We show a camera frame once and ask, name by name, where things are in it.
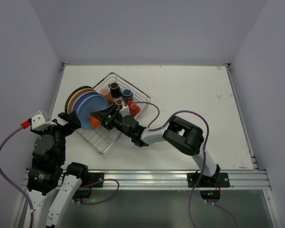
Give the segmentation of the orange bowl white inside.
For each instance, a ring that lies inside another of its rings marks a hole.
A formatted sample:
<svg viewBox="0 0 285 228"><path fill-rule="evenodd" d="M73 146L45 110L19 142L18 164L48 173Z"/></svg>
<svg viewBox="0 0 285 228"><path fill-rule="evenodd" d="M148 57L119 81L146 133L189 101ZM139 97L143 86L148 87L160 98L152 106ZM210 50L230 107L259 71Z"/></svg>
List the orange bowl white inside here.
<svg viewBox="0 0 285 228"><path fill-rule="evenodd" d="M101 126L102 122L90 115L90 124L91 127L96 130L99 126Z"/></svg>

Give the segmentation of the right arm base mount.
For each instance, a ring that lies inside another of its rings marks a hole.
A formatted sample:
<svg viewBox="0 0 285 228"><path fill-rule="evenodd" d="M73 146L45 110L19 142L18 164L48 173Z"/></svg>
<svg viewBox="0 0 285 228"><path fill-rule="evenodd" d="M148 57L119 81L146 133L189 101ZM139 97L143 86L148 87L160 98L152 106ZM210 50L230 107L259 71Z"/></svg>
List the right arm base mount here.
<svg viewBox="0 0 285 228"><path fill-rule="evenodd" d="M226 172L220 172L215 177L203 175L197 184L202 199L211 203L217 203L221 197L221 190L229 187L230 182Z"/></svg>

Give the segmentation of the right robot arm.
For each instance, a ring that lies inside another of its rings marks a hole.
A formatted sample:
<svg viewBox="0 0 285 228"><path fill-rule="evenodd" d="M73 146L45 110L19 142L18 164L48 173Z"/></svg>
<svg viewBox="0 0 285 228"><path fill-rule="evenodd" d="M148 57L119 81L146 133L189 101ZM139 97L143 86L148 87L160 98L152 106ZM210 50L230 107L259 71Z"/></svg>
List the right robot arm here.
<svg viewBox="0 0 285 228"><path fill-rule="evenodd" d="M203 136L203 130L200 127L177 116L181 113L199 117L206 126L206 136ZM118 130L138 147L147 147L166 141L181 153L192 157L200 169L202 177L212 182L218 179L220 167L213 161L206 149L209 139L209 124L203 116L194 111L177 111L163 126L155 129L141 126L130 114L122 116L120 111L113 106L102 111L92 112L91 116L100 121L105 129Z"/></svg>

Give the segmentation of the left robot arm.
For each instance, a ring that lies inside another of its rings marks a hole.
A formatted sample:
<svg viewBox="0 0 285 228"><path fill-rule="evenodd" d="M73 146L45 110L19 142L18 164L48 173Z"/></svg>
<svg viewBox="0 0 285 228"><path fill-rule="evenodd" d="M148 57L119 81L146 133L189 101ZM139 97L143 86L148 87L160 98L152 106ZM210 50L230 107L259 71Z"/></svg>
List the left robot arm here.
<svg viewBox="0 0 285 228"><path fill-rule="evenodd" d="M73 162L66 171L62 169L66 161L66 137L79 129L81 123L75 111L60 113L58 117L66 124L49 120L42 111L32 114L26 123L38 138L28 172L25 227L59 228L72 197L88 179L84 164Z"/></svg>

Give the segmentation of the pink textured cup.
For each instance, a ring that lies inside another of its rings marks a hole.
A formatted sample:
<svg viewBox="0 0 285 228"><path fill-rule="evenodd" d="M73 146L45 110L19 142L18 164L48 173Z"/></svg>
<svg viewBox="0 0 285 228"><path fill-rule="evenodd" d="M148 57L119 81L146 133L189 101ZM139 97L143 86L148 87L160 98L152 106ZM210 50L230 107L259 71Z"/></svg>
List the pink textured cup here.
<svg viewBox="0 0 285 228"><path fill-rule="evenodd" d="M108 89L102 89L100 94L106 99L107 105L111 106L114 102L113 96Z"/></svg>

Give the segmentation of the tan plate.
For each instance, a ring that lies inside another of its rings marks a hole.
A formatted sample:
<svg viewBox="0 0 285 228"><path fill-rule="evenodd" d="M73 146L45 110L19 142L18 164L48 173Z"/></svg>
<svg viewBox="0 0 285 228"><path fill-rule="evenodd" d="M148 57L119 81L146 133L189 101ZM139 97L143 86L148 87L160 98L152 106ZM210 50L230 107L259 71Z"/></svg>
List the tan plate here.
<svg viewBox="0 0 285 228"><path fill-rule="evenodd" d="M68 102L68 105L67 105L68 111L71 111L72 105L74 104L75 100L85 92L95 92L95 90L92 88L84 88L84 89L77 91L74 95L71 96L70 101Z"/></svg>

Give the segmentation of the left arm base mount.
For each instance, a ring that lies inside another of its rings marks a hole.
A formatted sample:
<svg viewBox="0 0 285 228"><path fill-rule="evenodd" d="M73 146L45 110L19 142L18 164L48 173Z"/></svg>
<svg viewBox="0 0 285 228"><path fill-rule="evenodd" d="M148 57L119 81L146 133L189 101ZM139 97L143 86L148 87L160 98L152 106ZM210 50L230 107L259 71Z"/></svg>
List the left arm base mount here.
<svg viewBox="0 0 285 228"><path fill-rule="evenodd" d="M93 183L102 181L104 177L105 175L103 172L90 172L88 174L87 180L82 183L81 187L88 185L88 184L93 184ZM73 195L73 200L83 202L84 199L90 198L94 189L98 189L102 187L103 187L103 183L101 182L96 185L89 186L88 188L85 188L85 189L79 189Z"/></svg>

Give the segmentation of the purple plate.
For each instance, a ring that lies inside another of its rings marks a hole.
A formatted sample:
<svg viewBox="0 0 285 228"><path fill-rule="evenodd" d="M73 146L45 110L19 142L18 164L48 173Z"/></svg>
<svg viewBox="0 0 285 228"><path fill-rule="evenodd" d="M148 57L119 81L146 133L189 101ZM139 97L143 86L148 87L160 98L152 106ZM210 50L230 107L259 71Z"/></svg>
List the purple plate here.
<svg viewBox="0 0 285 228"><path fill-rule="evenodd" d="M84 100L86 100L87 98L91 97L91 96L100 96L99 93L97 93L96 91L89 91L86 92L82 95L80 95L74 102L73 107L72 107L72 111L76 111L78 109L78 107L84 102Z"/></svg>

